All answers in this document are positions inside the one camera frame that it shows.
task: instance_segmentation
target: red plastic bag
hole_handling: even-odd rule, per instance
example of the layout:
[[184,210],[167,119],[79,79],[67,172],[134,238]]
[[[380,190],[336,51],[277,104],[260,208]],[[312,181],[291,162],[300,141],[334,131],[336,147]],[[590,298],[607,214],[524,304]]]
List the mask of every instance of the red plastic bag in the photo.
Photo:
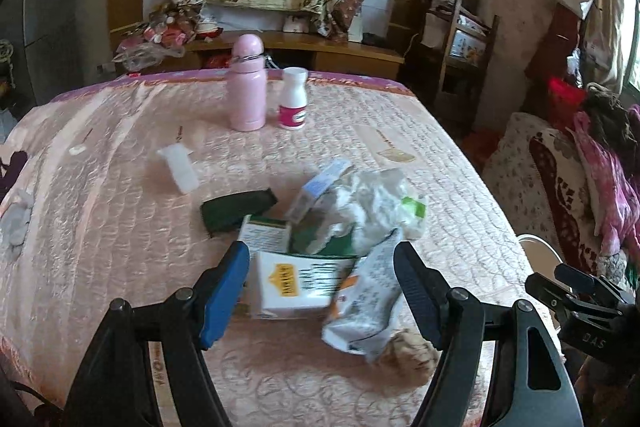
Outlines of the red plastic bag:
[[584,89],[570,86],[560,78],[552,77],[547,84],[548,120],[556,129],[567,135],[574,130],[574,114],[587,96]]

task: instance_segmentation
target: pink clothing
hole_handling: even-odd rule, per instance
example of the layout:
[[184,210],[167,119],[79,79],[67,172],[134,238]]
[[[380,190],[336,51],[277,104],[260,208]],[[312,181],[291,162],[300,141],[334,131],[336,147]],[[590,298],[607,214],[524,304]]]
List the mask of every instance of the pink clothing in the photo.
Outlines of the pink clothing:
[[640,201],[636,191],[625,179],[620,160],[615,153],[601,147],[589,135],[590,118],[578,111],[574,115],[575,142],[587,160],[588,168],[598,191],[602,224],[596,235],[602,236],[600,252],[613,255],[623,244],[630,256],[640,260]]

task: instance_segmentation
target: pink thermos bottle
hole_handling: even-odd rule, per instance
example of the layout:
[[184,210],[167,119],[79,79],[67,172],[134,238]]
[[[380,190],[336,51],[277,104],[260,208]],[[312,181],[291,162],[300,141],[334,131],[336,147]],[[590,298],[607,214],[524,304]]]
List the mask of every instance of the pink thermos bottle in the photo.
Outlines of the pink thermos bottle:
[[234,44],[226,74],[226,101],[231,127],[255,131],[264,126],[267,113],[267,72],[260,37],[242,35]]

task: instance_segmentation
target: pink bottle label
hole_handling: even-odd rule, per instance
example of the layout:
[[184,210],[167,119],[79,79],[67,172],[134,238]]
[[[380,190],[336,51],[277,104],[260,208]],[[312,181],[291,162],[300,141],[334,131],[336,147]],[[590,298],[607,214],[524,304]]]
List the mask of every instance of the pink bottle label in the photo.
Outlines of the pink bottle label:
[[278,108],[278,121],[285,127],[300,127],[305,123],[306,105],[305,107],[283,107]]

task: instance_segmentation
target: white bottle cap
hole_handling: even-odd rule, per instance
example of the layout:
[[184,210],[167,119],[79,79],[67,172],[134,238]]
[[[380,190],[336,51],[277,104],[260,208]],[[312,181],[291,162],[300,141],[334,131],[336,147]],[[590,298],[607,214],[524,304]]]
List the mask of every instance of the white bottle cap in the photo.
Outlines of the white bottle cap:
[[309,72],[305,68],[284,68],[282,70],[283,80],[294,80],[296,83],[305,82]]

